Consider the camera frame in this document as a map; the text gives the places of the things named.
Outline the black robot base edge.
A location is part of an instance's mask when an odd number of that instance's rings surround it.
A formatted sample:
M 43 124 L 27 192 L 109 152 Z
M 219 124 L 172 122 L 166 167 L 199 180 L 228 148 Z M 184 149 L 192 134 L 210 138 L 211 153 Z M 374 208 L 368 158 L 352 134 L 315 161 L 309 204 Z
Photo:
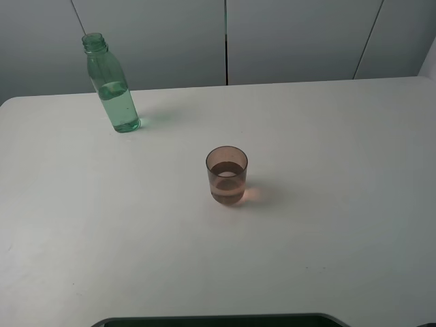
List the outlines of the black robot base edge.
M 217 315 L 182 317 L 113 317 L 95 326 L 144 327 L 275 327 L 275 326 L 346 326 L 337 318 L 324 313 Z

